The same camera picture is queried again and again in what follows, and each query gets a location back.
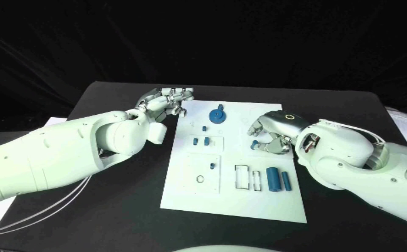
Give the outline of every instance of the white robotic arm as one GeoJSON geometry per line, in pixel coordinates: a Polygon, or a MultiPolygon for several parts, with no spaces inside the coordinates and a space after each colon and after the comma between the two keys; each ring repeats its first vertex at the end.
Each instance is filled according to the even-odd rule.
{"type": "Polygon", "coordinates": [[[271,143],[254,141],[252,149],[285,154],[295,146],[300,164],[317,181],[336,190],[347,189],[366,202],[407,220],[407,147],[372,132],[320,120],[314,125],[284,111],[267,113],[248,134],[271,133],[271,143]],[[360,130],[372,135],[372,143],[360,130]]]}
{"type": "Polygon", "coordinates": [[[180,101],[193,88],[152,90],[134,109],[113,111],[42,127],[0,146],[0,201],[65,186],[162,144],[167,114],[186,115],[180,101]]]}

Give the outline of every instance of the black backdrop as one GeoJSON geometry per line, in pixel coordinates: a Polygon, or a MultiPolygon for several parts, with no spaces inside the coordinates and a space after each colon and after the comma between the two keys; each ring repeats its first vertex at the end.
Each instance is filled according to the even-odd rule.
{"type": "Polygon", "coordinates": [[[373,91],[407,109],[406,0],[2,0],[3,101],[94,81],[373,91]]]}

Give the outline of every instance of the black table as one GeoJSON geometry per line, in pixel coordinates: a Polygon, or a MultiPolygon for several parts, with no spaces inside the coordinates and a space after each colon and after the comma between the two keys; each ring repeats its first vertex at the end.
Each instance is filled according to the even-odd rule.
{"type": "MultiPolygon", "coordinates": [[[[70,119],[126,111],[144,92],[164,86],[95,82],[70,119]]],[[[373,93],[208,86],[195,89],[198,100],[281,103],[287,111],[310,122],[327,118],[406,145],[373,93]]],[[[28,252],[169,252],[193,246],[236,244],[282,251],[406,252],[407,222],[370,206],[351,192],[326,188],[298,163],[308,224],[160,209],[177,118],[169,117],[164,123],[164,144],[149,142],[136,157],[98,173],[77,200],[47,221],[0,235],[2,248],[28,252]]],[[[42,210],[74,187],[19,196],[2,224],[42,210]]]]}

